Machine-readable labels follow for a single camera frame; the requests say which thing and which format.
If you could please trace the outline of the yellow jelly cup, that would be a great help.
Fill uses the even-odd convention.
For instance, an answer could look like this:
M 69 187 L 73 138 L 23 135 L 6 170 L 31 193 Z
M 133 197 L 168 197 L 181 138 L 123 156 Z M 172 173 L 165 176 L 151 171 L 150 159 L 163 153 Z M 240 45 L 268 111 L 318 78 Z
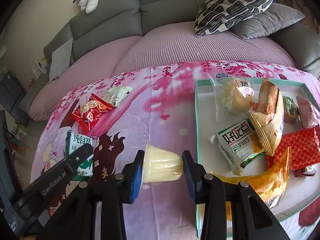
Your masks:
M 146 146 L 143 161 L 143 183 L 176 181 L 183 173 L 183 159 L 176 153 Z

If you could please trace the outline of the green biscuit packet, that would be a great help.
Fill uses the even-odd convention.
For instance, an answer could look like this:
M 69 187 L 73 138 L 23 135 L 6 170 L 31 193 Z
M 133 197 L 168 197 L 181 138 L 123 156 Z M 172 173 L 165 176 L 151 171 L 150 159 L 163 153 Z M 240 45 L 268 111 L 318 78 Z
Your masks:
M 69 156 L 70 154 L 76 152 L 79 154 L 80 160 L 83 160 L 83 162 L 78 166 L 77 174 L 73 179 L 74 181 L 89 181 L 93 175 L 93 151 L 91 151 L 90 156 L 86 155 L 87 159 L 84 159 L 83 150 L 78 150 L 85 144 L 89 144 L 93 147 L 93 139 L 73 131 L 67 132 L 65 155 Z

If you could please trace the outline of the red nico snack packet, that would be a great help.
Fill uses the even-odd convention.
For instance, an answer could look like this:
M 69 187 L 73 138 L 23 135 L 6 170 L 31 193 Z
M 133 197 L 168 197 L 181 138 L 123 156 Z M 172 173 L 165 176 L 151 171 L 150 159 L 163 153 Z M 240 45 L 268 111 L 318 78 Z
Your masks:
M 91 94 L 89 101 L 79 106 L 73 113 L 72 118 L 80 127 L 88 133 L 97 124 L 104 113 L 114 109 L 114 106 L 95 94 Z

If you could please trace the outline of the cream white snack packet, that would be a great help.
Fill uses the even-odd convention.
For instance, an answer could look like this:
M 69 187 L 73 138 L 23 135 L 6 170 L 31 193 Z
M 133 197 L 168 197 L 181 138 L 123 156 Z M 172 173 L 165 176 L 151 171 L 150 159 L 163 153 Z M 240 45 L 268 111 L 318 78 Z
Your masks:
M 108 88 L 101 99 L 111 104 L 113 107 L 118 107 L 120 103 L 131 93 L 131 91 L 131 87 L 125 86 Z

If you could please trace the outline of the tan bread snack packet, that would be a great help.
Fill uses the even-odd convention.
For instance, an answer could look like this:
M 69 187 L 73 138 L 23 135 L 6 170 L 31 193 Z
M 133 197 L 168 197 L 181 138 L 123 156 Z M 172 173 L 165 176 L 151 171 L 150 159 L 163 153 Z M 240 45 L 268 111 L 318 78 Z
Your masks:
M 280 89 L 269 79 L 262 79 L 258 107 L 249 119 L 266 155 L 274 156 L 284 128 L 284 104 Z

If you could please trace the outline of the pink swiss roll packet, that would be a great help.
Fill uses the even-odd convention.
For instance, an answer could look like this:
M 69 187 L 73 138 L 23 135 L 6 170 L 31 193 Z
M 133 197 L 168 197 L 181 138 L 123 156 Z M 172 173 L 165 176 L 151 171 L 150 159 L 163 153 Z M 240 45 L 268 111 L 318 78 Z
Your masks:
M 319 110 L 301 96 L 296 96 L 296 100 L 302 127 L 308 129 L 319 125 Z

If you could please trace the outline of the white green cracker packet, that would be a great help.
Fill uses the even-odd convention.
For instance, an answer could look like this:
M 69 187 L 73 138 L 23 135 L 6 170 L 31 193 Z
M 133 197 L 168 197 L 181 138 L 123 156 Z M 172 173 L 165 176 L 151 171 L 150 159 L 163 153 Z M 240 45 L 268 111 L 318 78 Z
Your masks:
M 228 161 L 232 173 L 241 176 L 245 167 L 265 151 L 250 120 L 244 119 L 210 137 Z

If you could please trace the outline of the pink cartoon blanket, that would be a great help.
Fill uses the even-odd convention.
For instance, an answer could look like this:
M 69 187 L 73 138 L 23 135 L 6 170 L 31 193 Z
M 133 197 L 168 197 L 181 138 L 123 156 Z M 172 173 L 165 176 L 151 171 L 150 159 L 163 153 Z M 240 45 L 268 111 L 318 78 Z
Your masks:
M 301 70 L 277 64 L 247 61 L 176 63 L 123 71 L 113 77 L 96 77 L 72 86 L 76 75 L 46 85 L 42 101 L 53 104 L 31 169 L 31 179 L 59 162 L 65 153 L 68 131 L 96 143 L 93 180 L 106 181 L 133 161 L 138 150 L 150 144 L 181 154 L 196 152 L 194 93 L 197 80 L 223 75 L 266 77 L 298 81 L 319 99 L 319 81 Z M 108 88 L 129 86 L 131 93 L 111 112 L 103 114 L 85 133 L 72 118 L 74 109 L 90 95 L 102 96 Z M 184 179 L 147 185 L 133 205 L 125 205 L 128 239 L 195 239 L 195 205 Z

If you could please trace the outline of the orange clear snack bag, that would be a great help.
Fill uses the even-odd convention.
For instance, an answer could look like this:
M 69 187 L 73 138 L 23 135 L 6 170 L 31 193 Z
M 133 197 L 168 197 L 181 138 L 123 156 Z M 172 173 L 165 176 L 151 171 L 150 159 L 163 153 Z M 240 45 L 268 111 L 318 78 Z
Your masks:
M 210 171 L 225 183 L 238 184 L 246 181 L 264 201 L 268 208 L 277 206 L 285 193 L 289 180 L 291 147 L 287 147 L 275 165 L 261 175 L 244 177 L 224 177 Z

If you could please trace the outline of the clear bagged bun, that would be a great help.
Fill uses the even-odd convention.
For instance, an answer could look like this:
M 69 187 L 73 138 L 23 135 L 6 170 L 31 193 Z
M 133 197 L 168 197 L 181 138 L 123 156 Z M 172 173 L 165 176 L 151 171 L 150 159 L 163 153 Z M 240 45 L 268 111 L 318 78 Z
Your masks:
M 223 122 L 231 114 L 244 115 L 257 109 L 258 87 L 252 77 L 218 74 L 210 78 L 210 83 L 217 122 Z

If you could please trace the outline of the teal shallow box tray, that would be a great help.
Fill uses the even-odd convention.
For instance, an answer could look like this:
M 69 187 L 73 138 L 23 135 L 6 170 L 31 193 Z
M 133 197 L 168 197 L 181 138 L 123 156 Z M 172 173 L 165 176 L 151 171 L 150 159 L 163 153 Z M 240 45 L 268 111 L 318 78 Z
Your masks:
M 283 95 L 292 99 L 301 96 L 318 107 L 318 99 L 304 83 L 273 79 Z M 222 122 L 216 120 L 216 106 L 213 87 L 210 80 L 198 80 L 195 86 L 195 115 L 197 136 L 197 162 L 202 164 L 207 172 L 231 177 L 232 170 L 228 161 L 217 147 L 217 142 L 210 137 L 245 118 L 245 115 L 230 114 Z M 319 197 L 319 173 L 313 177 L 296 177 L 290 173 L 286 191 L 279 204 L 271 209 L 275 217 L 291 239 L 307 239 L 317 223 L 310 226 L 300 226 L 299 213 Z

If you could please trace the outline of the red patterned snack packet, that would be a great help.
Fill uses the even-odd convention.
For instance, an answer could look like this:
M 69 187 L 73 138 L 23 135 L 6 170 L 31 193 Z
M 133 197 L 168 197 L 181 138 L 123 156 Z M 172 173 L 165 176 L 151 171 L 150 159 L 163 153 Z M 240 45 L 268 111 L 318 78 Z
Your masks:
M 266 155 L 268 169 L 278 162 L 288 147 L 291 147 L 291 171 L 319 163 L 319 125 L 284 134 L 274 156 Z

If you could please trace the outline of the light grey cushion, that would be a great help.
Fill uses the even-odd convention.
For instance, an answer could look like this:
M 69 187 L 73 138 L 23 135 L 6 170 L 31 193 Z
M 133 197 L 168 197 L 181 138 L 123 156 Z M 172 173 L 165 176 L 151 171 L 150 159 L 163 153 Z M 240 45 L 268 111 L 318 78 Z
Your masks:
M 70 65 L 73 38 L 65 42 L 52 53 L 52 62 L 49 71 L 49 82 L 60 78 Z

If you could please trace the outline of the grey sofa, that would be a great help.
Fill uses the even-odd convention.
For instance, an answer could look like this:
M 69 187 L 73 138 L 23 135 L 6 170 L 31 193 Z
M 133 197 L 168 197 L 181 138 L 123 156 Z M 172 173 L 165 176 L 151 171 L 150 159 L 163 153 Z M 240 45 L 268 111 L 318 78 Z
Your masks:
M 44 55 L 51 64 L 52 53 L 73 38 L 69 67 L 80 57 L 107 44 L 148 32 L 169 24 L 192 22 L 205 0 L 101 0 L 91 14 L 78 13 L 71 18 L 44 47 Z M 294 60 L 295 69 L 319 77 L 319 35 L 301 23 L 295 23 L 267 36 L 284 48 Z M 20 109 L 28 114 L 32 99 L 29 92 L 20 102 Z

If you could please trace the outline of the black white patterned pillow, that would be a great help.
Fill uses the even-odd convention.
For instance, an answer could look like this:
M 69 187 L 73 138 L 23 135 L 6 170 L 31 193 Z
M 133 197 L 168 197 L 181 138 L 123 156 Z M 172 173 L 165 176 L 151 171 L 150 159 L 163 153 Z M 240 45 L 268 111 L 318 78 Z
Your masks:
M 196 36 L 227 31 L 231 27 L 263 13 L 273 0 L 206 0 L 196 16 Z

